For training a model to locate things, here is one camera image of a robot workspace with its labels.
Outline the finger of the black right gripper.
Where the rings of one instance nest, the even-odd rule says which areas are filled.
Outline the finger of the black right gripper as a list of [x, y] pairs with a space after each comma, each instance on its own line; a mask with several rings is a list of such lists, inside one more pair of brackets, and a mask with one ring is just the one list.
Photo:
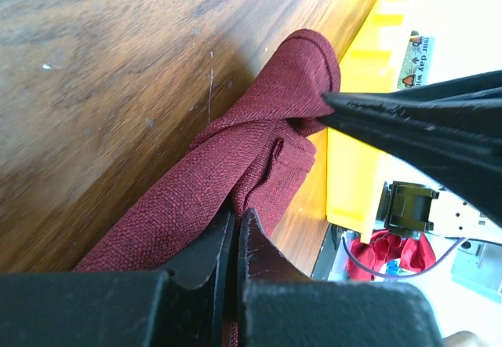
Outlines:
[[324, 93], [337, 113], [368, 115], [496, 115], [501, 113], [501, 72], [491, 71], [390, 93]]
[[[501, 113], [368, 115], [366, 143], [421, 170], [501, 223]], [[333, 128], [334, 113], [319, 122]]]

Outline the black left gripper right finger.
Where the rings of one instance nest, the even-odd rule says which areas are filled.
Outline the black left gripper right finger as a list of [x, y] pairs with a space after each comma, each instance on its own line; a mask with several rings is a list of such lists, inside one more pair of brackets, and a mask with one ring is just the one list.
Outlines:
[[244, 214], [238, 243], [240, 346], [441, 346], [432, 308], [408, 283], [312, 280]]

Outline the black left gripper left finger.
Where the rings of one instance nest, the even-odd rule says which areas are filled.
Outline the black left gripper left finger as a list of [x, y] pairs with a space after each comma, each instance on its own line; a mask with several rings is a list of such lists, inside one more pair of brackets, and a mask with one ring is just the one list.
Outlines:
[[221, 210], [174, 258], [142, 272], [1, 277], [4, 346], [229, 346], [235, 215]]

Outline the dark red cloth napkin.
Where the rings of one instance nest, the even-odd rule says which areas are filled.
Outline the dark red cloth napkin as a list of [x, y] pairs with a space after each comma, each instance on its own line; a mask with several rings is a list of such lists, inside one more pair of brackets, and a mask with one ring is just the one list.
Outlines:
[[271, 234], [312, 168], [309, 137], [340, 88], [329, 41], [302, 29], [277, 48], [253, 84], [191, 143], [77, 264], [80, 272], [151, 270], [197, 239], [225, 201], [236, 216], [259, 210]]

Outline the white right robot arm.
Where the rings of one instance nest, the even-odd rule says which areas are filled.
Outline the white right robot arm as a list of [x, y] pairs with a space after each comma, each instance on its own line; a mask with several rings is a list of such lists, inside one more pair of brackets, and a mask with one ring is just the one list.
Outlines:
[[391, 93], [325, 93], [325, 126], [427, 174], [441, 190], [396, 181], [382, 220], [418, 239], [501, 241], [501, 73], [491, 71]]

